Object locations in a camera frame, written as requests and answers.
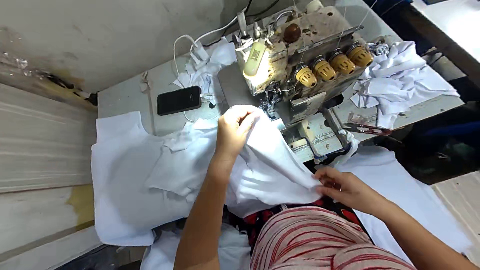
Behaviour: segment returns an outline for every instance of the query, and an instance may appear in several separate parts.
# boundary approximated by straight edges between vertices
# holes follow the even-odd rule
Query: black smartphone
[[[156,112],[158,115],[167,115],[181,111],[198,109],[202,106],[201,89],[192,86],[160,94],[156,98]]]

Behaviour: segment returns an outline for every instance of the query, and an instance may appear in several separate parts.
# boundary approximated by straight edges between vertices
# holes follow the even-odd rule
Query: hand
[[[235,162],[253,122],[262,111],[250,105],[235,105],[218,119],[215,155]]]
[[[379,219],[388,214],[391,207],[396,206],[351,172],[339,172],[325,167],[315,173],[315,178],[323,184],[317,187],[317,193]]]

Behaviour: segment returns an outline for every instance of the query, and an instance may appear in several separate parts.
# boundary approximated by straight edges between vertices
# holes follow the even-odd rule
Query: striped shirt
[[[415,268],[374,246],[360,226],[319,207],[270,218],[253,250],[251,270],[373,270]]]

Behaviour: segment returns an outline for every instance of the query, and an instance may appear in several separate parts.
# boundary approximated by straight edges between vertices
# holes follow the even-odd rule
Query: person
[[[216,151],[197,200],[186,221],[175,270],[218,270],[218,239],[223,205],[233,164],[260,112],[234,106],[218,120]],[[478,270],[474,264],[433,236],[400,207],[351,173],[333,168],[315,174],[317,192],[382,220],[419,270]],[[363,229],[332,211],[300,206],[265,223],[255,243],[251,269],[415,269],[374,246]]]

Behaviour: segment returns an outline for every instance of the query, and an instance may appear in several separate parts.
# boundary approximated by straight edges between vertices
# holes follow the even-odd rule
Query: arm
[[[218,239],[223,204],[233,164],[241,152],[258,109],[234,106],[218,119],[215,154],[185,223],[175,257],[175,270],[218,270]]]
[[[324,168],[315,176],[324,185],[317,188],[319,193],[383,221],[417,269],[479,269],[352,173]]]

